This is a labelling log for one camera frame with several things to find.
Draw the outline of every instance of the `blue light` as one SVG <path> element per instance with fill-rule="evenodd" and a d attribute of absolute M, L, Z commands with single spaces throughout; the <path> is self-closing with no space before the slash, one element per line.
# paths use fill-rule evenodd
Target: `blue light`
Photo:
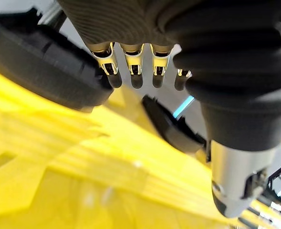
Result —
<path fill-rule="evenodd" d="M 173 117 L 177 118 L 194 100 L 194 97 L 189 96 L 173 113 Z"/>

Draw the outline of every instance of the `robotic hand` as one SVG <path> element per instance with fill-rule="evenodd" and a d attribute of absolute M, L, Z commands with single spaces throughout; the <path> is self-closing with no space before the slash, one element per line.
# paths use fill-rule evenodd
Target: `robotic hand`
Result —
<path fill-rule="evenodd" d="M 212 195 L 221 214 L 237 217 L 265 188 L 281 142 L 281 0 L 58 2 L 114 87 L 121 78 L 112 42 L 136 88 L 142 44 L 152 44 L 157 88 L 180 44 L 174 64 L 192 70 L 186 89 L 206 122 Z"/>

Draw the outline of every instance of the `black plastic part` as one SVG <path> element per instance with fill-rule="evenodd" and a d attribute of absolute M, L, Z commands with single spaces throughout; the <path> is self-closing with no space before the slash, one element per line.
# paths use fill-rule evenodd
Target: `black plastic part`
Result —
<path fill-rule="evenodd" d="M 242 217 L 239 217 L 238 220 L 245 224 L 246 226 L 248 226 L 250 229 L 258 229 L 258 225 L 254 224 L 254 223 L 251 223 L 249 222 L 248 220 L 242 218 Z"/>
<path fill-rule="evenodd" d="M 62 25 L 64 24 L 64 22 L 66 21 L 66 14 L 64 13 L 64 11 L 60 11 L 59 15 L 57 15 L 57 17 L 55 17 L 49 24 L 49 27 L 52 27 L 54 30 L 56 31 L 60 31 Z"/>
<path fill-rule="evenodd" d="M 162 75 L 153 75 L 152 83 L 153 83 L 153 86 L 155 88 L 160 88 L 163 85 L 163 82 L 164 82 L 164 76 L 162 76 Z"/>
<path fill-rule="evenodd" d="M 281 142 L 281 0 L 208 0 L 165 32 L 182 47 L 175 66 L 192 69 L 186 89 L 201 103 L 208 140 L 245 151 Z"/>
<path fill-rule="evenodd" d="M 145 95 L 142 104 L 157 131 L 174 148 L 195 153 L 205 146 L 205 140 L 187 126 L 184 118 L 176 120 L 156 99 Z"/>
<path fill-rule="evenodd" d="M 177 74 L 175 81 L 174 81 L 175 89 L 177 89 L 178 91 L 183 91 L 185 88 L 185 83 L 186 83 L 187 79 L 188 79 L 188 77 L 179 76 Z"/>
<path fill-rule="evenodd" d="M 266 198 L 266 197 L 263 196 L 263 195 L 259 196 L 259 197 L 257 198 L 257 200 L 258 200 L 259 202 L 261 202 L 262 204 L 264 204 L 265 206 L 268 206 L 268 207 L 270 207 L 271 204 L 272 204 L 272 201 L 271 201 L 270 199 Z"/>
<path fill-rule="evenodd" d="M 0 73 L 72 109 L 103 104 L 113 89 L 97 61 L 55 30 L 38 26 L 40 17 L 34 8 L 0 14 Z"/>
<path fill-rule="evenodd" d="M 142 84 L 143 84 L 142 74 L 140 74 L 140 75 L 131 75 L 131 84 L 136 89 L 141 88 Z"/>
<path fill-rule="evenodd" d="M 217 197 L 216 195 L 214 194 L 214 192 L 212 191 L 212 197 L 213 197 L 213 201 L 215 202 L 215 205 L 218 209 L 218 211 L 226 217 L 225 215 L 225 211 L 226 211 L 226 205 L 223 204 Z"/>
<path fill-rule="evenodd" d="M 119 88 L 119 87 L 121 87 L 121 85 L 122 85 L 122 79 L 121 79 L 121 75 L 120 75 L 120 72 L 119 72 L 119 71 L 118 71 L 117 74 L 108 75 L 107 78 L 108 78 L 108 82 L 110 83 L 110 85 L 111 85 L 113 88 Z"/>
<path fill-rule="evenodd" d="M 276 204 L 281 205 L 281 197 L 279 197 L 276 192 L 272 189 L 270 189 L 269 187 L 267 187 L 263 193 L 262 196 L 273 201 Z"/>
<path fill-rule="evenodd" d="M 248 207 L 247 208 L 248 211 L 254 213 L 256 216 L 260 216 L 260 212 L 258 212 L 256 209 Z"/>

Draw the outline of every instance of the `yellow plastic object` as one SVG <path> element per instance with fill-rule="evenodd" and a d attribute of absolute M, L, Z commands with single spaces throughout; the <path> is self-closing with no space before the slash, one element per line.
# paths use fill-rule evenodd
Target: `yellow plastic object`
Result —
<path fill-rule="evenodd" d="M 0 75 L 0 229 L 239 225 L 215 208 L 209 167 L 156 136 L 126 93 L 86 114 Z"/>

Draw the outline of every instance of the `black rubber finger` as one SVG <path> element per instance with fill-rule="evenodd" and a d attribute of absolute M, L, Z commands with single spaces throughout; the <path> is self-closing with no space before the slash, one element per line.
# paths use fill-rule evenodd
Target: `black rubber finger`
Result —
<path fill-rule="evenodd" d="M 140 75 L 131 75 L 131 83 L 132 86 L 136 89 L 139 89 L 142 87 L 143 84 L 143 79 L 142 79 L 142 74 Z"/>
<path fill-rule="evenodd" d="M 115 75 L 108 75 L 107 78 L 113 88 L 118 88 L 122 85 L 122 79 L 119 72 Z"/>
<path fill-rule="evenodd" d="M 164 77 L 162 75 L 153 75 L 153 86 L 160 88 L 163 85 Z"/>
<path fill-rule="evenodd" d="M 177 76 L 175 78 L 175 82 L 174 82 L 175 89 L 177 89 L 178 91 L 183 91 L 185 88 L 185 83 L 186 83 L 187 79 L 188 79 L 188 77 L 179 76 L 177 74 Z"/>

